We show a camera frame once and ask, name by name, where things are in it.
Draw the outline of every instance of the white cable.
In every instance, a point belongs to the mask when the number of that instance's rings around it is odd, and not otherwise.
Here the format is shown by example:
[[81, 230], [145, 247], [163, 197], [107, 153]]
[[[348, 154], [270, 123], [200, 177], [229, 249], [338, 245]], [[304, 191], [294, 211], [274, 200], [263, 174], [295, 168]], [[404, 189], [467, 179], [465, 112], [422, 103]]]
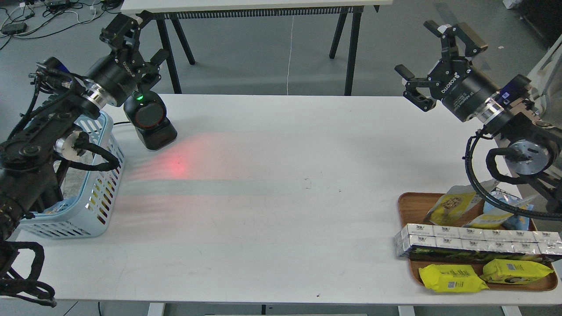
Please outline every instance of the white cable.
[[81, 23], [81, 22], [80, 22], [80, 15], [78, 14], [78, 12], [73, 11], [73, 10], [66, 10], [66, 11], [64, 11], [63, 13], [67, 13], [67, 12], [72, 12], [72, 13], [76, 14], [76, 21], [77, 21], [78, 23]]
[[287, 95], [289, 95], [289, 69], [291, 68], [291, 54], [293, 53], [293, 27], [294, 27], [294, 15], [293, 15], [293, 23], [291, 23], [291, 49], [289, 50], [289, 65], [287, 65]]

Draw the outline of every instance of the wooden tray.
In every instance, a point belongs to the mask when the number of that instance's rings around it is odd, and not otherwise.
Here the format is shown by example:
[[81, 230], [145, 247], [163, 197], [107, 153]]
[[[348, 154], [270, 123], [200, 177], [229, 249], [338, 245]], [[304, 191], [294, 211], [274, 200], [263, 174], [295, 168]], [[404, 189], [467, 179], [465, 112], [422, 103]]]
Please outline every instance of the wooden tray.
[[[400, 222], [402, 226], [412, 223], [412, 224], [429, 224], [430, 222], [424, 222], [424, 217], [427, 212], [437, 203], [437, 200], [443, 196], [443, 193], [414, 193], [407, 192], [398, 198], [398, 212], [400, 214]], [[466, 212], [458, 221], [456, 221], [451, 226], [461, 227], [462, 225], [468, 223], [470, 220], [476, 218], [478, 215], [482, 214], [482, 209], [484, 206], [484, 201], [476, 204], [471, 210]], [[531, 220], [529, 224], [530, 231], [536, 231], [533, 221]], [[422, 279], [418, 269], [425, 268], [430, 264], [455, 264], [455, 263], [444, 263], [440, 261], [412, 261], [410, 262], [410, 271], [414, 278], [423, 285]], [[476, 274], [482, 274], [482, 268], [484, 264], [470, 264]], [[549, 268], [552, 268], [552, 264], [546, 264]], [[490, 290], [517, 290], [517, 291], [550, 291], [556, 288], [558, 285], [558, 276], [556, 272], [553, 272], [546, 277], [535, 281], [530, 284], [525, 285], [509, 285], [501, 283], [486, 283]]]

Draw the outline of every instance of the robotic arm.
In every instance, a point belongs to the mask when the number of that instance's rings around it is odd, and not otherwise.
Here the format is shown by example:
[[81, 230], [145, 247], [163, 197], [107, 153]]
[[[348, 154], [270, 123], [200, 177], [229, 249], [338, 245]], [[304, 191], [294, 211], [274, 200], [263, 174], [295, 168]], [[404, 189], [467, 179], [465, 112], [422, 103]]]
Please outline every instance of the robotic arm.
[[[145, 62], [138, 50], [140, 30], [151, 19], [147, 11], [135, 19], [117, 15], [100, 35], [111, 53], [99, 59], [86, 76], [69, 72], [54, 57], [37, 63], [37, 71], [30, 75], [33, 100], [8, 140], [0, 144], [0, 295], [56, 305], [53, 288], [38, 281], [44, 259], [41, 245], [6, 240], [21, 219], [32, 218], [32, 212], [41, 213], [62, 200], [60, 185], [68, 168], [108, 171], [119, 166], [116, 157], [90, 143], [88, 134], [74, 124], [80, 115], [96, 119], [107, 104], [125, 104], [128, 119], [148, 149], [156, 150], [175, 139], [164, 103], [149, 91], [160, 80], [159, 65], [168, 53], [161, 49]], [[34, 109], [39, 92], [51, 96]], [[106, 162], [91, 166], [74, 161], [87, 151]], [[57, 160], [61, 163], [54, 170]], [[11, 267], [20, 249], [35, 252], [27, 278]]]
[[[517, 75], [500, 88], [474, 68], [470, 59], [488, 46], [466, 23], [439, 26], [434, 21], [426, 21], [424, 26], [440, 38], [441, 59], [426, 78], [416, 78], [404, 65], [395, 67], [404, 78], [404, 97], [423, 111], [431, 110], [440, 100], [459, 120], [476, 117], [484, 124], [484, 128], [469, 139], [463, 157], [470, 183], [483, 199], [514, 214], [562, 220], [562, 180], [548, 171], [560, 155], [562, 130], [539, 120], [531, 111], [530, 80]], [[457, 37], [466, 45], [465, 56], [459, 55]], [[431, 97], [422, 95], [418, 88], [429, 88]], [[472, 153], [479, 139], [492, 139], [485, 134], [508, 143], [507, 147], [489, 151], [486, 164], [491, 175], [502, 182], [531, 185], [546, 198], [546, 213], [510, 206], [492, 197], [479, 185], [472, 170]], [[497, 170], [496, 156], [503, 156], [518, 177], [501, 174]]]

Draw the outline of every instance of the white table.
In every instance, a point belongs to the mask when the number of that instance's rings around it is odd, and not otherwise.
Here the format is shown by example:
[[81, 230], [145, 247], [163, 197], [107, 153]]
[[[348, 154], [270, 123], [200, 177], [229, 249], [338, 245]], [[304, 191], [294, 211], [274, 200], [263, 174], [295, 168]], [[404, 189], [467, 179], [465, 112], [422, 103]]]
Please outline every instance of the white table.
[[[127, 162], [108, 230], [38, 241], [58, 299], [211, 303], [541, 305], [548, 292], [437, 295], [395, 257], [404, 192], [468, 184], [481, 127], [402, 97], [163, 95], [178, 139]], [[106, 107], [115, 121], [122, 109]], [[482, 142], [475, 171], [486, 179]], [[23, 270], [24, 266], [15, 266]]]
[[359, 27], [361, 14], [365, 5], [375, 6], [377, 12], [382, 4], [392, 4], [393, 0], [126, 0], [121, 7], [123, 14], [134, 16], [147, 10], [154, 13], [154, 18], [160, 33], [163, 49], [170, 52], [166, 63], [174, 93], [181, 93], [178, 72], [176, 70], [174, 55], [172, 53], [165, 20], [172, 21], [172, 25], [182, 44], [185, 55], [191, 65], [195, 58], [187, 42], [179, 19], [206, 19], [210, 17], [248, 17], [248, 16], [281, 16], [281, 15], [309, 15], [309, 14], [339, 14], [338, 24], [329, 57], [334, 59], [342, 35], [343, 26], [348, 13], [353, 13], [351, 24], [350, 49], [347, 59], [346, 85], [344, 95], [350, 96], [355, 72], [355, 58], [357, 54], [357, 41], [359, 40]]

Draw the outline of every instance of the light blue basket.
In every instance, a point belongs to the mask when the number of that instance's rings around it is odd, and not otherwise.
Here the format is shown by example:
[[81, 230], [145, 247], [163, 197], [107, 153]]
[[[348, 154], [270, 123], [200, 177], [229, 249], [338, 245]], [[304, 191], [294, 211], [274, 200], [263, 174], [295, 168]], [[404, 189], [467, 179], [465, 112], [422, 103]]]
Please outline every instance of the light blue basket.
[[[27, 232], [49, 239], [95, 237], [103, 234], [109, 225], [125, 163], [123, 152], [111, 134], [113, 120], [101, 111], [97, 120], [81, 116], [76, 124], [90, 135], [92, 143], [116, 156], [121, 166], [111, 171], [86, 172], [77, 196], [20, 222], [21, 229]], [[102, 162], [105, 160], [100, 155], [94, 155], [92, 165]]]

